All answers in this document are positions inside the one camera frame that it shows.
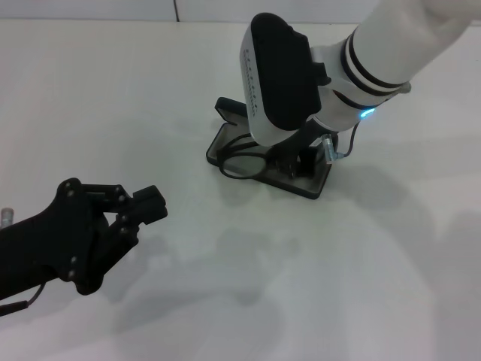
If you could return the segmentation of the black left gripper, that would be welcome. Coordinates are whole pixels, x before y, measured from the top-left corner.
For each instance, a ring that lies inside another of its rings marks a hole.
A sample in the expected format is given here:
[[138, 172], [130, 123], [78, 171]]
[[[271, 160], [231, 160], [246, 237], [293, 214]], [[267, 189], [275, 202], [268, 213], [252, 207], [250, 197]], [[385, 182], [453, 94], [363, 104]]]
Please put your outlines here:
[[[115, 221], [108, 226], [99, 210], [114, 214]], [[142, 223], [167, 215], [155, 186], [130, 196], [119, 184], [63, 181], [44, 211], [1, 230], [1, 299], [56, 278], [74, 283], [81, 294], [94, 293], [104, 278], [93, 271], [99, 238], [99, 267], [112, 268], [138, 245]]]

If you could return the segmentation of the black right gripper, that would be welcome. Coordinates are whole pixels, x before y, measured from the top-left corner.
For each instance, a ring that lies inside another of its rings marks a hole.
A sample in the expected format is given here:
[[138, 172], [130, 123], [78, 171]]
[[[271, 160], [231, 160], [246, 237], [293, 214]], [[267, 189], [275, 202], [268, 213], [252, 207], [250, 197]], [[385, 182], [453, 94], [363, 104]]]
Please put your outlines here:
[[314, 177], [319, 149], [309, 146], [327, 132], [315, 120], [308, 120], [294, 135], [274, 145], [268, 154], [277, 172], [295, 179], [298, 167], [299, 177]]

